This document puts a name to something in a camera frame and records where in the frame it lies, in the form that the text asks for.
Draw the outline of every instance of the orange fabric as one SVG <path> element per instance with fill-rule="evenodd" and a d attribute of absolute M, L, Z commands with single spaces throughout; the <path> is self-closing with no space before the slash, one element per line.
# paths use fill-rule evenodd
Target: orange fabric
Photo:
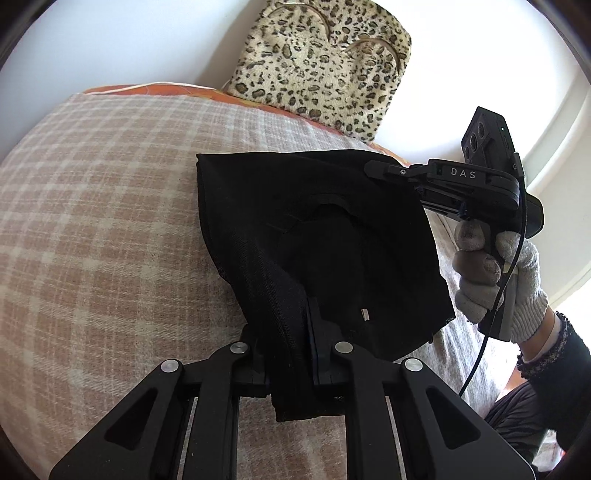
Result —
<path fill-rule="evenodd" d="M 92 93 L 92 92 L 106 92 L 107 90 L 117 90 L 119 88 L 125 88 L 131 85 L 107 85 L 102 87 L 91 88 L 89 90 L 84 91 L 84 93 Z M 334 132 L 339 135 L 342 135 L 341 132 L 335 130 L 333 128 L 326 127 L 321 125 L 317 122 L 304 118 L 302 116 L 296 115 L 291 112 L 286 112 L 285 110 L 281 110 L 279 108 L 275 108 L 269 105 L 262 105 L 260 103 L 250 102 L 248 100 L 244 100 L 241 98 L 234 97 L 232 95 L 228 95 L 227 93 L 223 93 L 219 90 L 211 90 L 208 88 L 199 88 L 199 87 L 185 87 L 181 85 L 167 85 L 165 83 L 148 85 L 144 87 L 137 87 L 130 90 L 124 90 L 123 92 L 113 92 L 109 93 L 109 95 L 158 95 L 158 96 L 176 96 L 176 95 L 186 95 L 186 96 L 194 96 L 199 98 L 208 98 L 215 102 L 222 102 L 222 103 L 229 103 L 231 105 L 242 105 L 249 108 L 257 108 L 259 110 L 263 110 L 269 113 L 277 113 L 279 115 L 285 115 L 292 118 L 302 118 L 306 122 L 314 125 L 317 128 L 321 128 L 323 130 L 327 130 L 329 132 Z M 382 147 L 381 145 L 370 142 L 368 144 L 369 147 L 373 148 L 374 150 L 383 153 L 384 155 L 388 155 L 389 157 L 393 157 L 398 160 L 401 164 L 409 166 L 410 163 L 404 160 L 402 157 L 396 155 L 395 153 L 391 152 L 387 148 Z"/>

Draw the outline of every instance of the white wall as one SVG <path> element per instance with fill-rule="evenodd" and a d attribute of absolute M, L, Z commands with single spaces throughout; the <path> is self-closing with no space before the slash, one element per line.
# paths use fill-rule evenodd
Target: white wall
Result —
<path fill-rule="evenodd" d="M 410 161 L 461 159 L 478 105 L 506 117 L 526 155 L 578 70 L 527 0 L 379 0 L 413 52 L 377 140 Z M 58 0 L 0 71 L 0 160 L 52 107 L 100 85 L 220 87 L 265 0 Z"/>

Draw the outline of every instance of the black cable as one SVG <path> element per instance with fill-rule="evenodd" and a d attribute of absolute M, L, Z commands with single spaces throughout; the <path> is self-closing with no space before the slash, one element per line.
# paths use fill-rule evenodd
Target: black cable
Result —
<path fill-rule="evenodd" d="M 468 385 L 470 384 L 470 381 L 474 377 L 476 370 L 478 370 L 478 366 L 480 365 L 480 361 L 482 360 L 482 357 L 484 355 L 484 350 L 486 349 L 486 344 L 488 343 L 488 339 L 491 335 L 490 332 L 492 331 L 492 327 L 496 322 L 496 317 L 498 314 L 497 308 L 499 306 L 499 302 L 501 301 L 501 296 L 505 292 L 507 284 L 509 283 L 509 279 L 511 278 L 511 275 L 513 274 L 513 270 L 515 269 L 515 266 L 517 265 L 517 262 L 519 261 L 519 256 L 521 255 L 521 248 L 523 247 L 523 241 L 525 239 L 525 229 L 527 226 L 527 200 L 525 198 L 525 178 L 522 176 L 518 179 L 518 181 L 519 181 L 519 201 L 521 202 L 521 227 L 519 229 L 519 243 L 517 244 L 517 250 L 515 251 L 515 256 L 513 257 L 513 261 L 511 262 L 511 266 L 509 267 L 509 270 L 507 271 L 507 274 L 505 275 L 505 278 L 503 279 L 503 282 L 502 282 L 501 286 L 499 287 L 499 291 L 495 297 L 495 302 L 492 305 L 492 311 L 494 312 L 494 314 L 492 317 L 491 326 L 489 328 L 489 333 L 487 333 L 484 336 L 484 339 L 482 340 L 482 345 L 480 346 L 480 351 L 478 352 L 478 356 L 476 357 L 476 362 L 474 362 L 474 366 L 472 367 L 472 370 L 470 371 L 470 375 L 468 375 L 468 378 L 464 382 L 464 385 L 463 385 L 462 389 L 460 390 L 460 393 L 458 393 L 458 395 L 460 397 L 464 394 L 464 392 L 468 388 Z"/>

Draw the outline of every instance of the black cloth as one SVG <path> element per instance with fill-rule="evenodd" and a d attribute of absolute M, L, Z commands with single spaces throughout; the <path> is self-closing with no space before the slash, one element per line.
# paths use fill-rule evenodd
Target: black cloth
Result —
<path fill-rule="evenodd" d="M 538 397 L 529 382 L 497 400 L 485 421 L 528 463 L 533 462 L 548 432 Z"/>
<path fill-rule="evenodd" d="M 428 220 L 404 179 L 365 176 L 361 150 L 199 154 L 202 233 L 262 343 L 279 421 L 342 413 L 318 398 L 314 297 L 344 339 L 395 360 L 454 318 Z M 369 313 L 364 321 L 362 309 Z"/>
<path fill-rule="evenodd" d="M 539 360 L 517 368 L 538 397 L 543 425 L 569 450 L 591 412 L 591 355 L 569 320 L 557 313 L 562 328 L 554 346 Z"/>

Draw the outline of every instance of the metal screw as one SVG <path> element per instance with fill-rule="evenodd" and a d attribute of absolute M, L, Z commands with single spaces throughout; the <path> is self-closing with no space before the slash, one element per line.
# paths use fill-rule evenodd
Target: metal screw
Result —
<path fill-rule="evenodd" d="M 338 353 L 351 353 L 353 351 L 353 345 L 349 342 L 339 342 L 335 345 L 335 350 Z"/>
<path fill-rule="evenodd" d="M 160 370 L 162 370 L 164 373 L 167 373 L 167 374 L 171 374 L 172 372 L 176 372 L 177 369 L 178 369 L 178 362 L 172 358 L 170 360 L 165 360 L 160 365 Z"/>
<path fill-rule="evenodd" d="M 246 353 L 248 352 L 248 344 L 244 342 L 236 342 L 230 346 L 232 353 Z"/>
<path fill-rule="evenodd" d="M 418 358 L 408 358 L 404 361 L 404 366 L 411 372 L 419 372 L 423 369 L 423 362 Z"/>

